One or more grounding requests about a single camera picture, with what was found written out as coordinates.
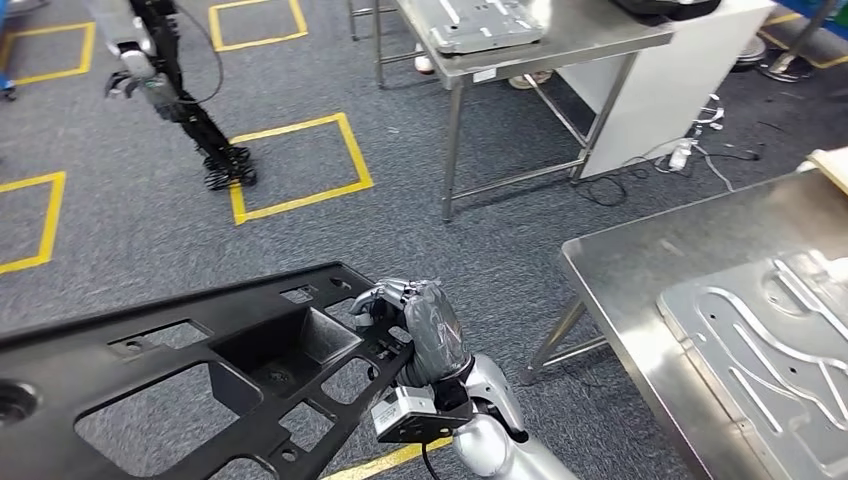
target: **white cable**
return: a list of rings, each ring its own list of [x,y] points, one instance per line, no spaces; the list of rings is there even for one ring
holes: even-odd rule
[[[732,183],[730,183],[730,180],[728,180],[728,179],[727,179],[727,177],[725,177],[724,175],[722,175],[722,174],[721,174],[721,172],[719,172],[719,171],[718,171],[718,169],[715,167],[715,165],[713,165],[713,159],[712,159],[712,158],[710,158],[710,154],[709,154],[709,153],[707,153],[707,151],[706,151],[706,150],[704,150],[704,149],[703,149],[700,145],[695,145],[695,150],[698,150],[699,152],[701,152],[701,153],[704,155],[704,161],[706,161],[706,162],[707,162],[707,166],[708,166],[708,167],[710,167],[710,170],[712,170],[712,171],[713,171],[713,173],[715,173],[715,174],[716,174],[716,176],[717,176],[718,178],[720,178],[720,179],[721,179],[721,181],[723,181],[723,182],[724,182],[724,185],[727,187],[727,191],[728,191],[728,192],[733,192],[733,191],[735,191],[735,190],[733,189],[733,184],[732,184]]]
[[[658,148],[660,148],[660,147],[664,147],[664,146],[668,145],[668,144],[669,144],[669,143],[671,143],[671,142],[679,142],[679,141],[683,140],[684,138],[687,138],[687,137],[677,137],[677,138],[672,138],[671,140],[666,140],[665,142],[658,143],[658,144],[654,145],[653,147],[651,147],[651,149],[650,149],[650,150],[648,150],[647,152],[643,153],[642,155],[637,155],[637,156],[635,156],[635,157],[632,157],[632,158],[627,159],[627,161],[625,161],[624,163],[622,163],[621,165],[619,165],[619,166],[618,166],[618,168],[626,167],[627,165],[630,165],[630,164],[631,164],[634,160],[649,161],[649,160],[651,160],[651,159],[650,159],[650,158],[648,158],[648,155],[650,155],[650,154],[651,154],[654,150],[657,150],[657,149],[658,149]],[[667,155],[662,155],[661,157],[657,157],[657,158],[658,158],[658,160],[662,160],[662,159],[663,159],[663,158],[665,158],[666,156],[667,156]]]

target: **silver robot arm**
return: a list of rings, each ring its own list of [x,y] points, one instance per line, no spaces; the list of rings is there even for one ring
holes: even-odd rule
[[[380,441],[427,443],[453,435],[457,456],[480,477],[577,480],[526,432],[521,407],[497,364],[486,355],[467,353],[459,321],[438,282],[377,282],[351,307],[357,324],[373,324],[380,302],[403,313],[415,345],[413,362],[398,377],[403,386],[371,411]]]

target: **yellow tape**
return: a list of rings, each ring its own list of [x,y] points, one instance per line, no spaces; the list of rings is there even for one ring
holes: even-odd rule
[[[41,75],[32,75],[29,77],[12,79],[18,85],[26,85],[29,83],[43,82],[45,80],[53,80],[56,78],[70,77],[72,75],[81,75],[88,73],[91,70],[91,56],[94,51],[95,25],[94,22],[75,23],[73,25],[58,25],[55,27],[36,28],[32,30],[23,30],[20,32],[8,32],[4,36],[3,50],[0,51],[0,70],[5,70],[11,55],[12,43],[18,37],[31,37],[34,35],[47,35],[51,33],[67,32],[70,30],[83,30],[83,40],[80,51],[80,63],[76,68],[62,70],[59,72],[45,73]]]
[[[777,25],[779,23],[791,22],[796,18],[801,18],[800,13],[787,13],[786,15],[781,15],[779,17],[774,17],[766,20],[766,23],[763,24],[763,27],[769,27],[771,25]]]
[[[781,42],[780,40],[774,38],[774,36],[772,36],[770,33],[766,32],[764,30],[760,30],[760,36],[765,38],[766,40],[770,41],[771,43],[777,45],[778,47],[784,49],[784,50],[789,49],[788,45],[786,45],[785,43]],[[839,57],[839,58],[834,59],[834,60],[827,61],[825,63],[816,62],[815,60],[811,60],[811,59],[809,59],[809,58],[807,58],[803,55],[801,55],[801,57],[803,57],[805,60],[810,62],[810,65],[812,65],[816,68],[819,68],[819,69],[835,67],[836,65],[840,65],[842,63],[848,62],[848,55],[845,55],[843,57]]]
[[[239,135],[230,139],[230,142],[242,143],[251,140],[259,140],[262,138],[283,135],[286,133],[296,132],[298,130],[317,127],[319,125],[326,125],[329,123],[338,124],[339,130],[342,134],[342,138],[345,142],[345,146],[347,147],[348,154],[350,155],[350,159],[353,162],[353,168],[356,170],[358,180],[349,185],[344,185],[342,187],[333,188],[324,192],[315,193],[313,195],[308,195],[306,197],[289,200],[286,202],[278,203],[276,205],[271,205],[270,207],[260,208],[258,210],[252,211],[248,211],[247,207],[245,206],[244,193],[242,192],[241,185],[231,185],[230,204],[233,209],[233,220],[236,222],[236,225],[241,225],[248,220],[255,220],[257,218],[275,215],[277,213],[293,210],[295,208],[311,205],[313,203],[323,202],[324,200],[329,200],[331,198],[347,195],[349,193],[358,192],[360,190],[365,190],[366,188],[371,188],[372,186],[374,186],[374,181],[371,179],[371,174],[368,172],[368,167],[365,165],[365,159],[362,156],[362,151],[359,149],[359,144],[356,143],[356,138],[353,135],[353,129],[350,128],[350,123],[347,120],[347,115],[345,115],[343,112],[334,113],[332,115],[316,118],[307,122],[296,123],[294,125],[287,125],[285,127],[272,128],[270,130],[263,130],[261,132]]]
[[[436,440],[435,442],[427,445],[427,451],[432,452],[433,450],[442,448],[450,443],[450,438]],[[336,472],[329,477],[324,477],[323,480],[364,480],[366,478],[371,478],[378,473],[394,468],[402,463],[406,463],[413,458],[418,458],[419,456],[421,456],[421,445],[409,445],[358,467]]]
[[[215,50],[218,52],[230,52],[233,50],[240,50],[242,48],[258,47],[261,45],[293,40],[295,38],[303,37],[309,33],[309,28],[306,25],[306,19],[303,17],[303,10],[301,10],[298,0],[289,0],[289,8],[291,9],[292,16],[294,17],[294,23],[297,25],[297,32],[282,37],[264,38],[261,40],[235,43],[232,45],[224,44],[224,37],[221,34],[221,18],[218,15],[218,10],[253,5],[255,3],[263,3],[267,1],[268,0],[241,0],[238,2],[222,3],[220,5],[212,5],[209,7],[209,35],[212,37],[212,45],[215,47]]]
[[[40,177],[27,178],[17,182],[0,185],[0,193],[10,192],[21,188],[32,187],[43,183],[51,183],[50,199],[47,203],[47,214],[44,218],[44,230],[38,253],[35,256],[22,258],[14,262],[0,265],[0,274],[35,267],[50,261],[53,256],[53,244],[56,240],[56,230],[59,227],[59,213],[62,210],[62,196],[65,191],[65,172],[55,172]]]

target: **metal plate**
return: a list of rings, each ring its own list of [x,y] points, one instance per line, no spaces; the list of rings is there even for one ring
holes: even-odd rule
[[[838,264],[815,251],[765,259],[658,300],[776,478],[848,479],[848,285],[835,278]]]
[[[464,54],[538,41],[544,30],[516,0],[438,0],[416,3],[430,40],[444,54]]]

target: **white shoe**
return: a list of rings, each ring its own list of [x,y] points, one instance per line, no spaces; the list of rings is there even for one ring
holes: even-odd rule
[[[422,47],[420,43],[416,43],[415,51],[423,52],[424,47]],[[418,73],[423,73],[424,75],[431,75],[434,71],[433,62],[430,61],[430,57],[428,57],[427,55],[415,57],[415,69],[418,70]]]
[[[536,72],[536,73],[533,73],[531,75],[533,76],[533,80],[536,81],[536,85],[541,85],[541,84],[547,82],[548,80],[550,80],[551,75],[553,75],[553,73],[554,73],[553,70],[544,70],[542,72]],[[533,85],[530,85],[530,82],[528,82],[524,78],[524,75],[512,77],[508,81],[509,81],[510,86],[512,86],[512,88],[516,88],[518,90],[530,90],[531,88],[533,88]]]

